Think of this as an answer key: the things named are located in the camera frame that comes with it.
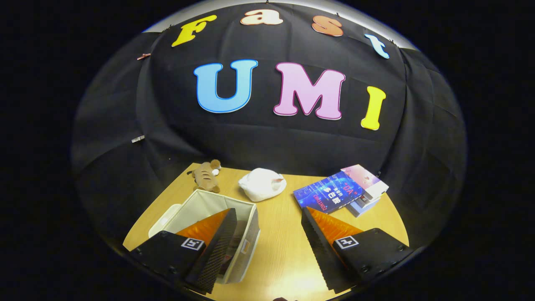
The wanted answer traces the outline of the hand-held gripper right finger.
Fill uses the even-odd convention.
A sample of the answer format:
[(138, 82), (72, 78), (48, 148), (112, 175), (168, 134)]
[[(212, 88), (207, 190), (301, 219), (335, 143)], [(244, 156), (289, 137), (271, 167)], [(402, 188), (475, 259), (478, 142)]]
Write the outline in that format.
[(326, 286), (335, 293), (370, 286), (414, 254), (382, 229), (363, 231), (310, 207), (302, 209), (301, 224)]

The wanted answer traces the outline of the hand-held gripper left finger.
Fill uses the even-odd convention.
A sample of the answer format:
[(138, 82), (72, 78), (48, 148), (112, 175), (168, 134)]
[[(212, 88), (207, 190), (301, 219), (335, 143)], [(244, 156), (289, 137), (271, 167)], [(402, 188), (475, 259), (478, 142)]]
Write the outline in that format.
[(211, 293), (237, 226), (227, 208), (177, 233), (162, 230), (130, 251), (138, 263), (168, 285)]

